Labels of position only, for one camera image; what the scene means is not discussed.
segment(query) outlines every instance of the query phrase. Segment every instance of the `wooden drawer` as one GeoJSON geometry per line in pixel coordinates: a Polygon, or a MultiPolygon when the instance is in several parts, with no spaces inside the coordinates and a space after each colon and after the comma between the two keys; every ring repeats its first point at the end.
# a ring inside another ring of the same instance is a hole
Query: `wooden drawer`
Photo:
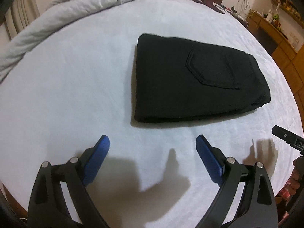
{"type": "Polygon", "coordinates": [[[280,47],[284,50],[284,52],[286,53],[286,55],[288,56],[288,58],[290,60],[294,59],[294,57],[296,56],[296,52],[292,48],[292,46],[289,45],[289,43],[287,43],[285,40],[283,40],[280,44],[280,47]]]}
{"type": "Polygon", "coordinates": [[[301,120],[304,121],[304,108],[303,108],[303,105],[302,105],[302,101],[299,97],[299,95],[296,93],[294,95],[294,99],[297,103],[297,106],[298,106],[298,109],[299,109],[299,112],[300,112],[300,116],[301,116],[301,120]]]}
{"type": "Polygon", "coordinates": [[[301,80],[304,82],[304,64],[303,61],[292,61],[295,69],[300,75],[301,80]]]}
{"type": "Polygon", "coordinates": [[[281,33],[279,33],[275,28],[273,28],[272,25],[266,20],[261,20],[260,27],[263,28],[265,32],[267,32],[267,34],[272,37],[274,41],[277,42],[277,44],[280,44],[283,41],[283,36],[281,36],[281,33]]]}
{"type": "Polygon", "coordinates": [[[298,65],[304,62],[304,46],[302,46],[292,62],[294,65],[298,65]]]}
{"type": "Polygon", "coordinates": [[[252,17],[251,17],[257,24],[260,23],[261,21],[261,16],[259,16],[257,13],[253,13],[252,17]]]}
{"type": "Polygon", "coordinates": [[[289,64],[282,71],[282,73],[284,74],[285,79],[293,94],[297,93],[303,87],[303,82],[301,81],[301,78],[292,63],[289,64]]]}
{"type": "Polygon", "coordinates": [[[247,27],[248,31],[250,31],[251,34],[254,35],[257,29],[259,28],[259,25],[251,18],[248,18],[247,22],[248,22],[248,27],[247,27]]]}
{"type": "Polygon", "coordinates": [[[285,52],[280,46],[276,48],[276,50],[272,53],[271,57],[273,58],[273,60],[275,60],[275,63],[278,65],[281,71],[285,69],[290,63],[288,56],[285,54],[285,52]]]}
{"type": "Polygon", "coordinates": [[[297,94],[299,95],[300,100],[302,101],[302,104],[304,104],[304,87],[302,87],[302,88],[297,92],[297,94]]]}

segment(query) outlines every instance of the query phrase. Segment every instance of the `white bed sheet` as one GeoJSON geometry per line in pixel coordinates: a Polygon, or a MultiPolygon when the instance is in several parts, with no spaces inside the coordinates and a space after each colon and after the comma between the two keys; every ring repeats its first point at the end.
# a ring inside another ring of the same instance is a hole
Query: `white bed sheet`
{"type": "Polygon", "coordinates": [[[240,163],[262,161],[275,193],[299,153],[271,129],[303,136],[297,105],[273,59],[232,16],[191,0],[136,0],[62,28],[25,54],[0,85],[0,102],[0,179],[24,208],[43,161],[65,163],[109,136],[109,154],[87,190],[111,227],[196,226],[218,191],[195,149],[200,134],[240,163]],[[220,119],[134,122],[131,80],[142,33],[252,54],[271,102],[220,119]]]}

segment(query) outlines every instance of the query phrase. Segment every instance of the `blue gripper pad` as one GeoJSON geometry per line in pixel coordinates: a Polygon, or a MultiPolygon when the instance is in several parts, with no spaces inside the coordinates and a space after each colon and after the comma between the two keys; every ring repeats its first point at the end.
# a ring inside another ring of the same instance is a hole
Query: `blue gripper pad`
{"type": "Polygon", "coordinates": [[[199,156],[201,157],[212,181],[221,186],[223,184],[222,176],[225,172],[225,165],[218,160],[217,155],[214,155],[213,149],[218,148],[213,148],[203,135],[199,135],[197,137],[196,150],[199,153],[199,156]]]}
{"type": "Polygon", "coordinates": [[[110,149],[109,137],[103,135],[100,141],[95,145],[94,149],[95,151],[91,155],[87,164],[84,166],[84,178],[82,180],[82,184],[84,186],[87,186],[89,183],[94,181],[101,164],[107,156],[110,149]]]}

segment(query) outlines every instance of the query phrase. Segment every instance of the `black sweatshirt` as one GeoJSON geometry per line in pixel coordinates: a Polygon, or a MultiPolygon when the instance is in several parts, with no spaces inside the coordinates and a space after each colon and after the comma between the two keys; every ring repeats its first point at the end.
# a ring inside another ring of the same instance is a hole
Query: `black sweatshirt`
{"type": "Polygon", "coordinates": [[[250,54],[181,38],[138,39],[136,121],[190,121],[269,102],[269,87],[250,54]]]}

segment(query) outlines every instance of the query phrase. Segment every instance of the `wooden dresser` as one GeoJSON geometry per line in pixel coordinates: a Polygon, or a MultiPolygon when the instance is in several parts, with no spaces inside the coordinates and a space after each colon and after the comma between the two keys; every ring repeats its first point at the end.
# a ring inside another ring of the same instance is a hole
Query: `wooden dresser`
{"type": "Polygon", "coordinates": [[[288,40],[256,12],[247,19],[247,22],[247,29],[259,42],[263,41],[259,38],[261,30],[271,38],[271,42],[264,42],[267,43],[265,48],[270,45],[266,50],[271,51],[271,57],[285,76],[298,105],[304,127],[304,46],[297,53],[288,40]]]}

